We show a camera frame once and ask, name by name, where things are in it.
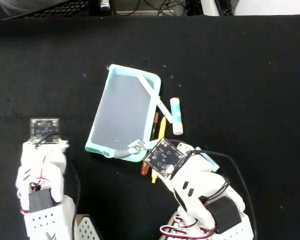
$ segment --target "pencil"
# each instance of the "pencil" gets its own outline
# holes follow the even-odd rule
[[[160,129],[159,129],[158,139],[162,139],[162,138],[165,137],[166,126],[167,126],[167,119],[166,119],[166,117],[163,117],[161,122],[160,122]],[[154,169],[152,169],[151,177],[152,177],[152,183],[155,184],[156,180],[157,180],[157,177],[158,177],[158,173]]]
[[[151,137],[150,137],[151,141],[155,139],[155,133],[156,133],[158,120],[159,120],[159,113],[156,112],[155,116],[154,116],[153,127],[152,127],[152,132],[151,132]],[[148,174],[149,167],[150,167],[149,164],[146,163],[145,161],[142,163],[142,167],[141,167],[141,175],[142,176],[146,176]]]

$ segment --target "mint green phone case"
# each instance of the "mint green phone case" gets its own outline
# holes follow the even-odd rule
[[[116,150],[126,149],[135,140],[150,140],[157,104],[137,74],[143,75],[154,94],[159,95],[161,79],[156,74],[112,64],[85,144],[86,151],[111,158]],[[123,160],[139,162],[145,155],[143,151]]]

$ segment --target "orange marker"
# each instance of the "orange marker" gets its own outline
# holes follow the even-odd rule
[[[159,120],[159,113],[156,112],[155,116],[154,116],[154,121],[153,121],[153,127],[152,127],[150,140],[155,139],[155,133],[156,133],[158,120]],[[150,167],[149,164],[144,161],[142,163],[142,167],[141,167],[141,175],[146,176],[149,172],[149,167]]]

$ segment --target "glue stick cap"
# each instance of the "glue stick cap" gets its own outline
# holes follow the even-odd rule
[[[173,117],[172,130],[174,135],[184,133],[184,128],[181,122],[180,100],[177,97],[170,99],[171,113]]]

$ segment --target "cable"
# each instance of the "cable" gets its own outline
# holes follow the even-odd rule
[[[183,5],[183,3],[182,3],[181,1],[179,1],[179,0],[173,0],[173,1],[169,1],[169,0],[168,0],[168,2],[167,2],[167,0],[164,0],[163,3],[161,4],[159,10],[160,10],[162,13],[163,13],[164,10],[168,10],[172,15],[176,16],[174,12],[170,11],[171,8],[176,7],[176,6],[182,6],[182,7],[183,7],[183,12],[182,12],[182,15],[181,15],[181,16],[183,16],[183,15],[185,14],[185,12],[186,12],[186,6]]]
[[[150,2],[148,2],[147,0],[143,0],[145,2],[145,4],[147,4],[148,6],[152,7],[153,9],[157,10],[158,11],[158,15],[161,13],[161,14],[164,14],[164,15],[167,15],[166,13],[162,12],[162,10],[159,8],[156,8],[155,6],[153,6]]]
[[[130,16],[130,15],[134,14],[139,9],[140,3],[141,3],[141,0],[138,0],[138,2],[136,3],[136,6],[132,12],[127,13],[127,14],[118,14],[118,16]]]
[[[55,131],[55,132],[51,132],[48,133],[46,135],[44,135],[35,145],[35,149],[37,149],[47,138],[51,137],[51,136],[57,136],[57,135],[62,135],[61,132],[59,131]]]
[[[230,186],[231,182],[227,179],[224,184],[220,187],[219,190],[217,190],[214,194],[212,194],[211,196],[201,196],[199,197],[199,200],[201,202],[208,202],[211,201],[213,199],[216,199],[217,197],[219,197],[221,194],[223,194],[227,188]]]
[[[75,169],[75,166],[73,165],[72,162],[70,162],[71,169],[73,171],[76,183],[77,183],[77,196],[75,200],[75,205],[74,205],[74,213],[73,213],[73,218],[72,218],[72,224],[71,224],[71,238],[72,240],[75,240],[75,224],[76,224],[76,215],[77,215],[77,210],[78,210],[78,205],[80,201],[80,192],[81,192],[81,182],[78,177],[77,171]]]
[[[192,151],[189,151],[188,154],[185,156],[184,160],[182,161],[182,165],[192,156],[192,154],[208,154],[208,155],[215,155],[215,156],[218,156],[218,157],[222,157],[222,158],[226,158],[228,159],[232,165],[234,166],[238,176],[239,176],[239,179],[242,183],[242,186],[244,188],[244,191],[245,191],[245,194],[246,194],[246,197],[247,197],[247,201],[248,201],[248,204],[249,204],[249,207],[250,207],[250,211],[251,211],[251,218],[252,218],[252,225],[253,225],[253,234],[254,234],[254,239],[257,240],[258,239],[258,230],[257,230],[257,220],[256,220],[256,215],[255,215],[255,210],[254,210],[254,206],[252,204],[252,200],[251,200],[251,196],[250,196],[250,193],[249,193],[249,190],[248,190],[248,187],[246,185],[246,182],[236,164],[236,162],[232,159],[232,157],[226,155],[226,154],[223,154],[223,153],[220,153],[220,152],[215,152],[215,151],[209,151],[209,150],[192,150]],[[175,168],[175,172],[173,172],[172,174],[176,174],[176,172],[181,168],[181,166],[176,166]]]
[[[212,229],[210,230],[207,234],[202,235],[202,236],[189,236],[189,235],[182,235],[182,234],[174,234],[174,233],[169,233],[166,232],[166,229],[170,229],[172,231],[175,232],[180,232],[183,234],[187,234],[186,231],[183,231],[182,229],[179,229],[177,227],[171,226],[171,225],[163,225],[160,227],[160,232],[162,235],[166,236],[166,237],[170,237],[170,238],[175,238],[175,239],[192,239],[192,240],[197,240],[197,239],[207,239],[208,237],[210,237],[215,231],[216,229]]]

